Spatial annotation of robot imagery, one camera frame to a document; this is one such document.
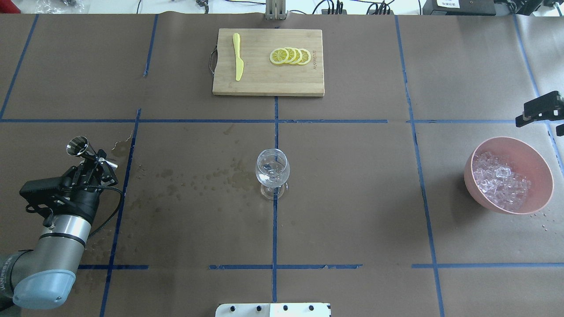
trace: black device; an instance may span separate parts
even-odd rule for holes
[[[522,127],[535,121],[563,120],[564,101],[558,91],[551,91],[523,105],[523,114],[515,118],[515,126]],[[556,127],[556,135],[564,135],[564,124]]]
[[[424,15],[486,15],[496,14],[494,0],[427,0]]]

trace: wine glass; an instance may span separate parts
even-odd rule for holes
[[[290,176],[290,163],[286,154],[277,148],[269,148],[261,152],[257,158],[255,173],[261,185],[261,194],[268,200],[282,197],[288,184],[286,181]]]

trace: metal stand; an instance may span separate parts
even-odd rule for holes
[[[266,0],[267,20],[286,20],[286,0]]]

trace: wooden cutting board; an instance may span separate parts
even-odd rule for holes
[[[241,35],[243,76],[235,81],[233,33]],[[270,52],[279,47],[311,52],[306,65],[274,65]],[[214,95],[323,96],[323,34],[306,29],[219,29]]]

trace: cutting board handle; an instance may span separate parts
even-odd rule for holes
[[[215,65],[212,68],[213,65],[213,56],[215,55]],[[210,63],[209,63],[209,68],[211,71],[211,76],[215,76],[215,68],[217,67],[217,45],[215,46],[215,48],[213,49],[213,51],[211,51],[210,54]]]

